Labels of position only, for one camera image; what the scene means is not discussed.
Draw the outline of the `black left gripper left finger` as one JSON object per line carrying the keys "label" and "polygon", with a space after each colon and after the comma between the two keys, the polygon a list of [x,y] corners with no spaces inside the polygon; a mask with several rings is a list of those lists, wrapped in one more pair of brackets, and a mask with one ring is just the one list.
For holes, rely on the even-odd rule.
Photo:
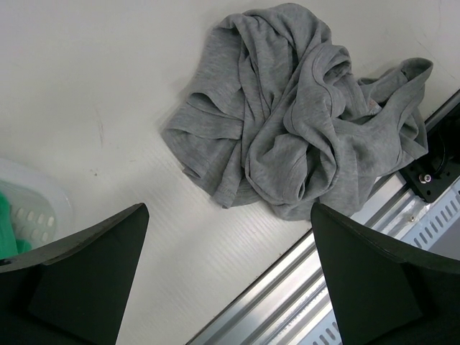
{"label": "black left gripper left finger", "polygon": [[149,223],[138,203],[1,260],[2,344],[115,344]]}

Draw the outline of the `green tank top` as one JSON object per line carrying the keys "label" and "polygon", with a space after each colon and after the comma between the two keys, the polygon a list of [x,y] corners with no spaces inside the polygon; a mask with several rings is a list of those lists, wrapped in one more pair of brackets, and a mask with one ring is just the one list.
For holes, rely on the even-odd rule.
{"label": "green tank top", "polygon": [[1,259],[13,257],[32,249],[28,241],[15,237],[10,218],[10,204],[3,194],[1,194],[0,222]]}

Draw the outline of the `grey tank top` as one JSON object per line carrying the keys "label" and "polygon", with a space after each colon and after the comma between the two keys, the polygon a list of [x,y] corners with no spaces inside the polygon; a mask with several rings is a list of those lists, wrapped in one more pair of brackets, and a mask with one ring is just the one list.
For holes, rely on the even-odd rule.
{"label": "grey tank top", "polygon": [[162,137],[224,208],[264,201],[303,221],[322,203],[350,216],[378,178],[427,153],[419,106],[432,69],[417,57],[357,79],[348,50],[305,7],[232,14],[210,31]]}

